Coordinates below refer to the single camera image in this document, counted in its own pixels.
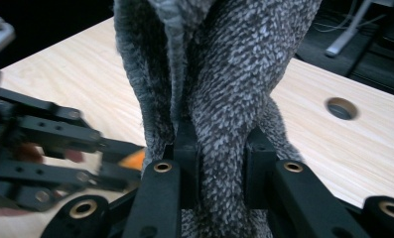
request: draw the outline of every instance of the light wood surface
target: light wood surface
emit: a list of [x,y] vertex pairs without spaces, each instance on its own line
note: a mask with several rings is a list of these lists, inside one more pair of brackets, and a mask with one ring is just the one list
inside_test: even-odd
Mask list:
[[[1,87],[77,108],[105,137],[144,145],[139,105],[116,52],[112,19],[1,71]],[[357,206],[369,195],[394,197],[394,96],[292,60],[273,97],[290,140],[335,196]],[[352,102],[358,117],[344,121],[328,113],[332,97]],[[92,169],[97,158],[87,157],[84,166]],[[87,193],[109,200],[120,195]],[[0,238],[39,237],[61,206],[16,216],[0,210]]]

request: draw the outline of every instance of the orange object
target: orange object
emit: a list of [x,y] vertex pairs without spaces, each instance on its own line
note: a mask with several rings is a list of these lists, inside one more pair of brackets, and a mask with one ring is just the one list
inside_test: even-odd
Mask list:
[[144,158],[145,158],[145,151],[144,149],[141,149],[125,157],[122,161],[118,163],[118,165],[120,167],[141,171],[143,169]]

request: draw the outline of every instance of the gray sweater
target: gray sweater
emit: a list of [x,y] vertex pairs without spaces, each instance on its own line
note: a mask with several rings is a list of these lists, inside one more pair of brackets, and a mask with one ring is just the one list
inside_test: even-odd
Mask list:
[[140,103],[144,168],[191,118],[202,153],[198,207],[184,237],[270,237],[266,210],[243,203],[243,150],[256,126],[279,159],[300,161],[271,91],[321,0],[115,0],[119,53]]

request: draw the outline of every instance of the table hole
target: table hole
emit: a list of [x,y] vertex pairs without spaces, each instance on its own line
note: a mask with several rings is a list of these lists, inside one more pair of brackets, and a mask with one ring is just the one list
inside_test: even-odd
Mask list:
[[354,104],[343,98],[330,98],[326,107],[330,114],[342,120],[354,120],[358,116],[358,110]]

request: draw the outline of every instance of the bolt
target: bolt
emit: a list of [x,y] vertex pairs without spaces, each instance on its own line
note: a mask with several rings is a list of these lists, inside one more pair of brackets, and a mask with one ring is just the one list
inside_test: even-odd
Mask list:
[[79,117],[79,112],[78,111],[70,111],[70,113],[68,115],[75,119],[75,118]]
[[93,140],[98,140],[100,138],[100,134],[98,132],[92,132],[89,137]]
[[88,175],[84,172],[78,172],[76,174],[76,178],[80,181],[88,181],[88,179],[89,179]]
[[50,197],[49,197],[48,193],[43,190],[36,192],[36,199],[39,202],[47,202],[49,200],[49,198]]

